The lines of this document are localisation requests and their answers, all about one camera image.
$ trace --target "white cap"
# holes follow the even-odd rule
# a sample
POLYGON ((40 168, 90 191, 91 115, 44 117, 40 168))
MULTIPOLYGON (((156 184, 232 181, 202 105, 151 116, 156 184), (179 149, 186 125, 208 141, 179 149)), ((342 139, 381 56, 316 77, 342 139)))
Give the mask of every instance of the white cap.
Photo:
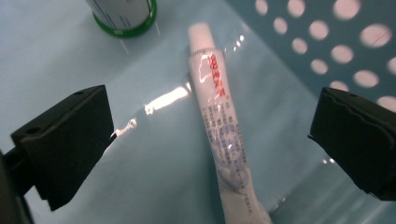
POLYGON ((204 22, 195 23, 190 26, 189 40, 191 54, 202 49, 213 49, 215 47, 209 25, 204 22))

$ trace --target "basket hole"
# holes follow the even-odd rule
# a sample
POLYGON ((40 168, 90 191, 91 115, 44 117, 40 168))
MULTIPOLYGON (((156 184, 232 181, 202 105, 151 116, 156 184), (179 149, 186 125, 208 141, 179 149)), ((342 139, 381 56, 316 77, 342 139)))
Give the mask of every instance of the basket hole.
POLYGON ((388 70, 393 75, 396 75, 396 57, 390 59, 390 61, 388 62, 388 70))
POLYGON ((361 32, 361 43, 368 48, 380 48, 386 45, 392 38, 390 29, 382 24, 367 26, 361 32))
POLYGON ((332 49, 332 58, 338 63, 349 63, 353 58, 353 51, 345 45, 338 45, 332 49))
POLYGON ((347 86, 347 84, 345 82, 338 81, 338 80, 335 80, 332 83, 330 83, 330 87, 333 89, 340 90, 340 91, 348 91, 349 90, 349 87, 347 86))
POLYGON ((383 96, 376 101, 379 105, 386 109, 396 112, 396 97, 394 96, 383 96))
POLYGON ((274 29, 278 34, 283 35, 288 31, 288 24, 283 18, 278 17, 274 20, 274 29))
POLYGON ((28 133, 28 134, 35 134, 35 133, 39 133, 40 130, 41 130, 40 128, 34 127, 34 128, 31 128, 31 129, 27 130, 26 133, 28 133))
POLYGON ((268 4, 265 0, 256 0, 256 10, 260 15, 266 15, 268 12, 268 4))
POLYGON ((359 0, 337 0, 332 9, 334 16, 342 21, 347 21, 356 16, 361 9, 359 0))
POLYGON ((318 75, 324 75, 329 69, 327 64, 323 62, 321 59, 315 59, 314 61, 312 61, 311 68, 312 71, 314 71, 318 75))
POLYGON ((316 40, 322 40, 326 38, 329 33, 329 26, 324 21, 314 21, 309 26, 309 34, 316 40))
POLYGON ((364 88, 372 88, 376 84, 378 84, 378 81, 379 81, 378 75, 376 75, 374 72, 368 71, 368 70, 362 70, 362 71, 357 72, 353 76, 353 79, 355 80, 355 82, 358 85, 360 85, 364 88))
POLYGON ((303 0, 290 0, 288 2, 288 12, 294 18, 299 18, 305 11, 305 2, 303 0))
POLYGON ((293 50, 298 54, 305 54, 308 50, 306 42, 301 38, 295 38, 291 43, 291 46, 293 47, 293 50))

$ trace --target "tube cap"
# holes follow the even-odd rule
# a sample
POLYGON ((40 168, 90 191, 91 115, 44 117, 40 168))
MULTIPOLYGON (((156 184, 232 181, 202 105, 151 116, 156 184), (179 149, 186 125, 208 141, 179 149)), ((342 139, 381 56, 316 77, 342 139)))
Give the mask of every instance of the tube cap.
POLYGON ((203 49, 213 49, 215 47, 209 25, 205 22, 195 23, 190 26, 189 40, 191 54, 203 49))

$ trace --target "toothpaste tube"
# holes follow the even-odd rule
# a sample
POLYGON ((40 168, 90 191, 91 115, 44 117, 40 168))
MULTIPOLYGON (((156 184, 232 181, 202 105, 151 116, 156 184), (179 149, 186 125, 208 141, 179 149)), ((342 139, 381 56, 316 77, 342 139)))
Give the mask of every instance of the toothpaste tube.
POLYGON ((258 202, 233 100, 223 52, 206 23, 189 28, 190 73, 212 148, 227 224, 272 223, 258 202))

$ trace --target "table surface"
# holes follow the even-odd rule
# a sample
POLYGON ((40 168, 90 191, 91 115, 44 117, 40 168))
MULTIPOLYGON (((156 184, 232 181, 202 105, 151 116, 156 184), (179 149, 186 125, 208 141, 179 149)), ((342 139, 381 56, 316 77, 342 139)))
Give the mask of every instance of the table surface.
POLYGON ((275 223, 396 218, 393 203, 360 191, 306 137, 317 98, 226 2, 159 1, 155 23, 134 38, 103 32, 84 1, 20 0, 2 2, 0 10, 3 153, 24 123, 101 84, 115 128, 124 131, 66 206, 51 212, 35 188, 25 195, 35 223, 224 222, 190 88, 187 29, 198 21, 210 24, 225 52, 255 190, 275 223))

